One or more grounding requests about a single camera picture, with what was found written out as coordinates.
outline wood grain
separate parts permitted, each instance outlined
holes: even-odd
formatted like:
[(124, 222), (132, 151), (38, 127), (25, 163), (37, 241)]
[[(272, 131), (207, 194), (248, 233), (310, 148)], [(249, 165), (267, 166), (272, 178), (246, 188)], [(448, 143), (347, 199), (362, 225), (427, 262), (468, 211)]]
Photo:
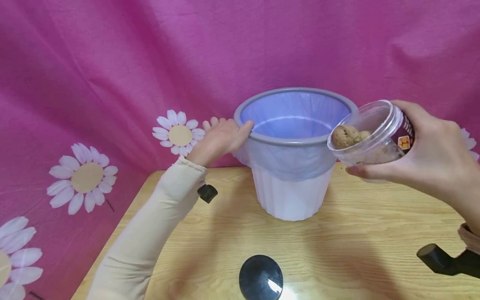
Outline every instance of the wood grain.
[[(85, 299), (100, 260), (162, 173), (145, 182), (73, 300)], [(239, 270), (256, 254), (282, 268), (281, 300), (480, 299), (480, 280), (434, 274), (416, 257), (431, 242), (452, 256), (464, 250), (456, 233), (461, 217), (419, 192), (365, 183), (337, 164), (319, 212), (287, 222), (260, 207), (248, 168), (212, 169), (208, 183), (219, 195), (211, 204), (199, 201), (175, 229), (147, 300), (241, 300)]]

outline white daisy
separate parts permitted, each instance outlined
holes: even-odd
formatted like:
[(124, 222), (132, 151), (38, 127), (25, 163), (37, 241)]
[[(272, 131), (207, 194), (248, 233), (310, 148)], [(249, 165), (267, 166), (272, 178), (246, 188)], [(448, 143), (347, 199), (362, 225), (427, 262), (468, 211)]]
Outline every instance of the white daisy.
[(60, 179), (47, 188), (47, 195), (55, 196), (50, 200), (53, 208), (70, 202), (68, 214), (74, 215), (85, 203), (87, 212), (93, 211), (95, 205), (102, 205), (104, 194), (112, 191), (118, 172), (116, 166), (109, 166), (110, 160), (95, 148), (88, 149), (83, 144), (72, 146), (72, 156), (62, 156), (60, 165), (50, 169), (50, 175)]
[(28, 219), (20, 216), (0, 227), (0, 300), (23, 300), (24, 285), (42, 276), (42, 268), (31, 266), (42, 256), (42, 251), (22, 249), (36, 233), (34, 227), (25, 228), (27, 223)]
[(465, 128), (462, 128), (462, 134), (465, 137), (465, 143), (467, 144), (468, 150), (470, 150), (470, 154), (472, 154), (472, 157), (478, 161), (480, 156), (478, 155), (478, 153), (472, 151), (472, 149), (477, 145), (477, 141), (475, 141), (474, 138), (470, 137), (470, 133), (465, 130)]
[(187, 122), (183, 111), (178, 114), (173, 110), (167, 111), (167, 118), (156, 119), (162, 127), (154, 127), (152, 135), (161, 140), (160, 145), (170, 148), (175, 155), (187, 156), (193, 146), (205, 136), (205, 130), (197, 128), (197, 120)]

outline plastic jar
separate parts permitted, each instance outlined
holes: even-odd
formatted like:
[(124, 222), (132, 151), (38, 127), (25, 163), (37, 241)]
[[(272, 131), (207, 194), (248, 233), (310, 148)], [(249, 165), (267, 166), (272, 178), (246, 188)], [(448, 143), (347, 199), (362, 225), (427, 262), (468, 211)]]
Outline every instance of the plastic jar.
[(379, 100), (360, 107), (357, 117), (349, 115), (339, 123), (341, 124), (351, 125), (358, 131), (372, 132), (365, 140), (344, 149), (336, 149), (332, 143), (332, 134), (329, 135), (328, 148), (347, 167), (397, 160), (407, 154), (415, 141), (415, 131), (410, 120), (399, 107), (388, 100)]

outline black handle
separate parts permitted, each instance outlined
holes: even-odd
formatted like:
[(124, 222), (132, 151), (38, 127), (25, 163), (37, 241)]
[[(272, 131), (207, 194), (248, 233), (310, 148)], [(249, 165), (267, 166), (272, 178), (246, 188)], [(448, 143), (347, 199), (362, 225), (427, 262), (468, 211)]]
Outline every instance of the black handle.
[(436, 244), (429, 244), (418, 250), (417, 257), (435, 273), (449, 276), (462, 273), (480, 279), (480, 255), (470, 250), (453, 258)]

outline trash can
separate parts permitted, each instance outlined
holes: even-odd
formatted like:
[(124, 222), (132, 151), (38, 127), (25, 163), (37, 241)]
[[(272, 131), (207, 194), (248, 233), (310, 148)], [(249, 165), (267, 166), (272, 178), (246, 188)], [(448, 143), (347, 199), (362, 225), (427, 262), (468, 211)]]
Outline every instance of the trash can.
[(258, 201), (267, 213), (299, 221), (318, 211), (336, 162), (327, 138), (350, 114), (358, 114), (352, 101), (313, 88), (268, 91), (237, 108), (237, 124), (252, 120), (255, 126), (234, 156), (252, 169)]

